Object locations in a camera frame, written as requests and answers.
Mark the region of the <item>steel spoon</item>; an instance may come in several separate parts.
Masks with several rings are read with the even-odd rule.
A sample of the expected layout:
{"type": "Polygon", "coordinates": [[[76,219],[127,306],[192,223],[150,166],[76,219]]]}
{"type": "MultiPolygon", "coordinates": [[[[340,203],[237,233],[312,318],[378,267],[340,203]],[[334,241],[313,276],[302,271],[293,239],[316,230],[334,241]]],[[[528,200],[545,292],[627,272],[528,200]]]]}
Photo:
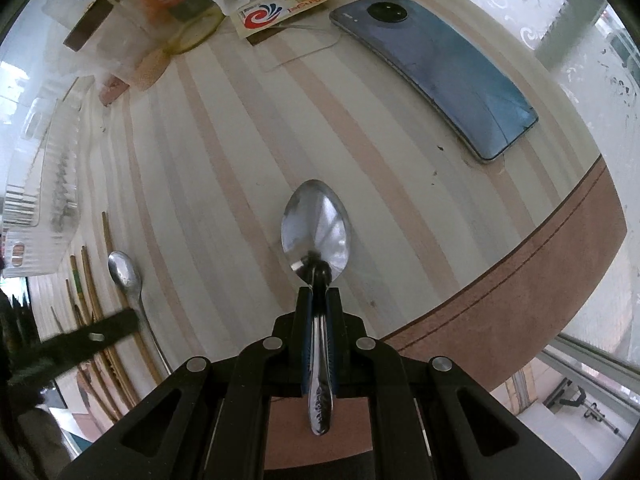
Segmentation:
{"type": "Polygon", "coordinates": [[[311,291],[307,399],[310,429],[318,437],[329,432],[334,405],[329,288],[347,266],[351,239],[348,214],[329,185],[310,179],[296,188],[283,213],[281,246],[311,291]]]}
{"type": "Polygon", "coordinates": [[[125,294],[125,296],[136,305],[137,309],[142,314],[144,325],[151,336],[154,350],[160,358],[160,362],[162,362],[166,373],[170,375],[172,373],[172,367],[169,365],[165,353],[160,348],[160,344],[158,343],[154,330],[152,329],[148,314],[146,313],[143,304],[142,278],[138,273],[137,267],[134,265],[132,259],[120,250],[110,252],[107,257],[107,267],[113,282],[125,294]]]}

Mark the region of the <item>blue smartphone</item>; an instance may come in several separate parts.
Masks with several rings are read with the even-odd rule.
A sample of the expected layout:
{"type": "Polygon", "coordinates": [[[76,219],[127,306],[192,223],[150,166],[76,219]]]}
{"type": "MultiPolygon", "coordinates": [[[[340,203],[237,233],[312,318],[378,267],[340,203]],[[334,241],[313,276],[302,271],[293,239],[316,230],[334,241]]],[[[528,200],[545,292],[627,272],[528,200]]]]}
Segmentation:
{"type": "Polygon", "coordinates": [[[509,77],[414,0],[356,0],[330,20],[408,81],[480,162],[492,162],[538,122],[509,77]]]}

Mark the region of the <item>jar with brown lid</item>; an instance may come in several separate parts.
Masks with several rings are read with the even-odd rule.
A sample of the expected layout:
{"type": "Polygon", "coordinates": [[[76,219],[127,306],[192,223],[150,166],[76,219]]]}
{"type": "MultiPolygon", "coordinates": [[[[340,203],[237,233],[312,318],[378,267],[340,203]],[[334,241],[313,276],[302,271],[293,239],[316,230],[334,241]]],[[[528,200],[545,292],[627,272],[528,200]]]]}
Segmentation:
{"type": "Polygon", "coordinates": [[[170,62],[163,46],[108,0],[94,0],[63,44],[141,91],[151,88],[170,62]]]}

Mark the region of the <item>striped cat table mat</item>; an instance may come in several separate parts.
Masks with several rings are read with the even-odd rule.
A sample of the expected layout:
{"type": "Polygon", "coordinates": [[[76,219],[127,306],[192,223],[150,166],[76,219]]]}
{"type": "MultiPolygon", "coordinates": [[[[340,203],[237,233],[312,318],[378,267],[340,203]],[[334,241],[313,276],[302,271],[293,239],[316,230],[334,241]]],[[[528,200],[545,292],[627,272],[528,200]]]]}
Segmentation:
{"type": "Polygon", "coordinates": [[[29,282],[38,330],[74,325],[65,281],[88,249],[102,309],[118,307],[101,212],[137,263],[172,364],[266,336],[299,281],[280,246],[286,202],[319,179],[354,241],[344,308],[414,358],[450,354],[488,388],[582,307],[626,235],[584,121],[520,40],[470,0],[416,0],[477,44],[539,119],[479,162],[392,68],[326,14],[257,46],[224,24],[145,92],[80,110],[79,226],[58,270],[29,282]]]}

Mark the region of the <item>clear plastic storage tray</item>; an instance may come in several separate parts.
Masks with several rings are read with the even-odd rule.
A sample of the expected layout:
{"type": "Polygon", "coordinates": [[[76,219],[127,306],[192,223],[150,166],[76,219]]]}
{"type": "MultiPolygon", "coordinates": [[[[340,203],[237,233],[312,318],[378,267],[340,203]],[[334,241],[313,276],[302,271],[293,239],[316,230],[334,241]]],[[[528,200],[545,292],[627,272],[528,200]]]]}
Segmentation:
{"type": "Polygon", "coordinates": [[[55,272],[75,236],[80,110],[93,83],[80,77],[60,98],[40,96],[26,115],[3,193],[6,278],[55,272]]]}

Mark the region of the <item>green banded wooden chopstick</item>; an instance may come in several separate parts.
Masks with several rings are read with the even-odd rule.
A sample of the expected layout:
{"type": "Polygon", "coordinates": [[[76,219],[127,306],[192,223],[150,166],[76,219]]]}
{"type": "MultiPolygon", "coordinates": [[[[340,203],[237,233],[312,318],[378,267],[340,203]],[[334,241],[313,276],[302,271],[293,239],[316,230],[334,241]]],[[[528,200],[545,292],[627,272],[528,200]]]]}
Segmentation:
{"type": "MultiPolygon", "coordinates": [[[[91,323],[96,321],[102,321],[103,318],[97,318],[96,315],[93,313],[93,310],[91,307],[85,274],[84,274],[84,271],[82,270],[81,255],[80,255],[80,258],[77,258],[75,255],[70,256],[70,268],[72,269],[73,282],[76,289],[76,295],[80,302],[80,310],[81,310],[82,316],[84,317],[84,320],[86,322],[91,322],[91,323]]],[[[122,393],[122,390],[120,390],[119,396],[120,396],[120,400],[122,400],[122,404],[124,404],[126,408],[128,408],[128,406],[126,405],[126,398],[122,393]]]]}

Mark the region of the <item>small red white card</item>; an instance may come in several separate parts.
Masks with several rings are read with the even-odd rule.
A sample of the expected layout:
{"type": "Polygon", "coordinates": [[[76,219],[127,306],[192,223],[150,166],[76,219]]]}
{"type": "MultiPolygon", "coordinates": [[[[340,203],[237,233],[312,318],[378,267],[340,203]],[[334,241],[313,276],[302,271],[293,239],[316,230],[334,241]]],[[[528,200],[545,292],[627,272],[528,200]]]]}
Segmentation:
{"type": "Polygon", "coordinates": [[[331,0],[256,0],[231,15],[241,39],[263,32],[331,0]]]}

